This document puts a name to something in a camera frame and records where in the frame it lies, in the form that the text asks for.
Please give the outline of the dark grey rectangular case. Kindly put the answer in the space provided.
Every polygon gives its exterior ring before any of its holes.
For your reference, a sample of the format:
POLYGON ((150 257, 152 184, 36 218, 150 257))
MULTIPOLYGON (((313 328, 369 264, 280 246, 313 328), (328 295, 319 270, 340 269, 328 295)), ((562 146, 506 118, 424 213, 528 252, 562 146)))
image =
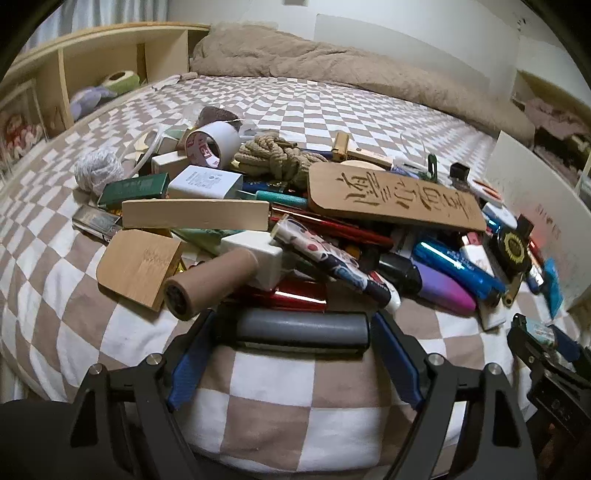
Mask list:
POLYGON ((369 320, 365 312, 249 309, 235 323, 235 343, 262 350, 359 355, 370 346, 369 320))

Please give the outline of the white lighter red cap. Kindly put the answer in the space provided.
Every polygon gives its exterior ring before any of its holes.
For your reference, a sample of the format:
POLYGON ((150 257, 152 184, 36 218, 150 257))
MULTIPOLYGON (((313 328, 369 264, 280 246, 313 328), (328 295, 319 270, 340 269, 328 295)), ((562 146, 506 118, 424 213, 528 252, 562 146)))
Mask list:
POLYGON ((477 232, 469 232, 462 238, 462 247, 460 253, 470 262, 478 266, 490 276, 494 277, 495 273, 492 269, 486 250, 481 242, 481 238, 477 232))

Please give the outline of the checkered bed sheet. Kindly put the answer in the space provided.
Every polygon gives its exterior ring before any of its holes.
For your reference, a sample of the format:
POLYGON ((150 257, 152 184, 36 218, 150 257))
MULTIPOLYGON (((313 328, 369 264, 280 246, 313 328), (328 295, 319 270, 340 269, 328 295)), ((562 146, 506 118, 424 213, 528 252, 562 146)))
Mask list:
MULTIPOLYGON (((293 78, 200 77, 149 90, 53 141, 1 200, 1 353, 38 395, 70 401, 94 363, 133 366, 187 324, 102 293, 103 245, 71 219, 86 196, 77 158, 121 150, 143 130, 180 122, 194 104, 235 111, 312 149, 344 130, 356 145, 442 169, 482 173, 493 137, 440 111, 341 85, 293 78)), ((290 478, 377 479, 412 421, 372 352, 360 360, 288 359, 228 346, 211 355, 178 414, 197 450, 253 472, 290 478)))

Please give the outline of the blue foil packet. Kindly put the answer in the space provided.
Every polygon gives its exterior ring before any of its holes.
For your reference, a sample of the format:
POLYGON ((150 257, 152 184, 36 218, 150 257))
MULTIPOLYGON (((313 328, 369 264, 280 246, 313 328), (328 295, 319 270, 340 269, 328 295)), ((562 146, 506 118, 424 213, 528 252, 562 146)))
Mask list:
POLYGON ((548 258, 543 266, 544 283, 541 291, 547 303, 547 307, 552 319, 555 319, 563 303, 563 295, 560 288, 560 281, 556 262, 553 258, 548 258))

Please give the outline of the patterned cartoon lighter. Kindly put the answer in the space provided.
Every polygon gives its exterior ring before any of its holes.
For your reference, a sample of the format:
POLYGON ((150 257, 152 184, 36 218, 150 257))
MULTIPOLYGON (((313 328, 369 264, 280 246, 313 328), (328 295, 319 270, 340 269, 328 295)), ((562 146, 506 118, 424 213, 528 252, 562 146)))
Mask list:
POLYGON ((271 235, 277 242, 306 258, 322 273, 373 299, 380 308, 390 314, 394 314, 400 308, 400 295, 388 281, 379 274, 363 272, 355 258, 332 246, 290 216, 283 215, 274 225, 271 235))

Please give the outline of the light wooden block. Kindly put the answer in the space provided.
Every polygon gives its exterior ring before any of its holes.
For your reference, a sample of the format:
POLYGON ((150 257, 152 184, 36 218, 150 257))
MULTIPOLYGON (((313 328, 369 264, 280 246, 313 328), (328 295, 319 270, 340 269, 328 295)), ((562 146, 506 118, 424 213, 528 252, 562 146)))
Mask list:
POLYGON ((249 200, 150 199, 122 203, 126 229, 219 229, 266 231, 270 203, 249 200))

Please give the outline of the carved wooden plaque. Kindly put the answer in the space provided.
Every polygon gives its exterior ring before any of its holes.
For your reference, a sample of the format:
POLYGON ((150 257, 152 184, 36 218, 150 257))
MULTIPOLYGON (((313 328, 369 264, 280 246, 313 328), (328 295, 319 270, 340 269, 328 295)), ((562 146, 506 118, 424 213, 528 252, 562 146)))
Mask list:
POLYGON ((332 217, 484 232, 475 197, 423 180, 337 163, 308 170, 311 210, 332 217))

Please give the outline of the white charger box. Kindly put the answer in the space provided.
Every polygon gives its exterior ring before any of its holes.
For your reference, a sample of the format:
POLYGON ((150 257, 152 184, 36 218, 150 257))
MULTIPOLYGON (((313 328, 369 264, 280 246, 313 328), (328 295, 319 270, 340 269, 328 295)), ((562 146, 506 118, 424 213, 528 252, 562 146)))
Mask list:
POLYGON ((167 195, 171 199, 235 199, 242 184, 242 174, 190 165, 168 184, 167 195))

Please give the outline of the dark silver flat box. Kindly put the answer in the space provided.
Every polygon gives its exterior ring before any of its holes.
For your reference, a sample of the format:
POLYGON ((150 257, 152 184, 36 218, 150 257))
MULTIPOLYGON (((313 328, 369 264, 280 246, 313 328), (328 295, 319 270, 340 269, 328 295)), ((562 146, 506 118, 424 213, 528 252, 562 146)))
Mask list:
POLYGON ((82 205, 75 212, 72 224, 105 243, 109 243, 122 229, 120 216, 89 205, 82 205))

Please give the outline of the white cardboard shoe box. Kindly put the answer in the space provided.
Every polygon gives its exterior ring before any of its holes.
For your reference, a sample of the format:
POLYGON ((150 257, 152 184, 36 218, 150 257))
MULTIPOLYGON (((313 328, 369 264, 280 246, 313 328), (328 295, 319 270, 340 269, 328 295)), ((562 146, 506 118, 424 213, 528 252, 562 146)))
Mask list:
POLYGON ((505 132, 499 134, 485 179, 507 207, 534 225, 532 238, 558 270, 564 306, 590 299, 590 211, 574 189, 541 158, 505 132))

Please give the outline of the white mesh ball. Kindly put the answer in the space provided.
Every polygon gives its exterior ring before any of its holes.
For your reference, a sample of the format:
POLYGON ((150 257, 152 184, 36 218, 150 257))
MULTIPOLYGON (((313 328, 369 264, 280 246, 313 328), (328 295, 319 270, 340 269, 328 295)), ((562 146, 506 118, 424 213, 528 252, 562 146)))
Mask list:
POLYGON ((115 150, 97 149, 76 160, 74 178, 82 191, 100 196, 108 184, 124 179, 125 171, 115 150))

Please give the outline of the white tape roll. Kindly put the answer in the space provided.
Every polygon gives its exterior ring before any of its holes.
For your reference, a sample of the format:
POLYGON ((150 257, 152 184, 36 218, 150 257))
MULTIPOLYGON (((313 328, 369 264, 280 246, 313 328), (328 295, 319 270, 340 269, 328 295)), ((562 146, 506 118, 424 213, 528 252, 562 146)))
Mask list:
POLYGON ((216 170, 228 168, 242 145, 238 132, 228 122, 216 121, 192 129, 185 140, 185 154, 192 165, 216 170))

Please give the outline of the green avocado plush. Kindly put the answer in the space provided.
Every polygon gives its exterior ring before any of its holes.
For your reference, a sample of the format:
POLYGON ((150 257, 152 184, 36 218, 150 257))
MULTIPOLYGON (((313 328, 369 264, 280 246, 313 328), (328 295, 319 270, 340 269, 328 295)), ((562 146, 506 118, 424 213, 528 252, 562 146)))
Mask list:
POLYGON ((131 70, 121 70, 107 76, 101 86, 115 93, 122 95, 140 86, 140 77, 131 70))

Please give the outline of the beige duvet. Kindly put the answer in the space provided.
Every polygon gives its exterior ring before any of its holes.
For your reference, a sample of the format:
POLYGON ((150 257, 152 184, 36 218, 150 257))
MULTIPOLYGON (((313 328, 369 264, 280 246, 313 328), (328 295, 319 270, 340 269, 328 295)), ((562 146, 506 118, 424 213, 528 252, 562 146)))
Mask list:
POLYGON ((425 105, 529 146, 535 126, 516 105, 436 72, 352 47, 262 25, 221 23, 193 49, 190 70, 208 76, 285 77, 349 85, 425 105))

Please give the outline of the wooden bedside shelf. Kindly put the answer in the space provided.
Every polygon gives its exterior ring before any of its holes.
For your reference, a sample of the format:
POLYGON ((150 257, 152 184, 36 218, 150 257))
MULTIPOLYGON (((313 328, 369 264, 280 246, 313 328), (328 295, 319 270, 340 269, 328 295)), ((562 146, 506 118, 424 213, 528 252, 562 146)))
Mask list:
POLYGON ((1 124, 19 114, 33 124, 73 127, 70 99, 117 71, 149 84, 184 73, 193 47, 209 32, 204 24, 135 22, 60 36, 19 54, 1 80, 1 124))

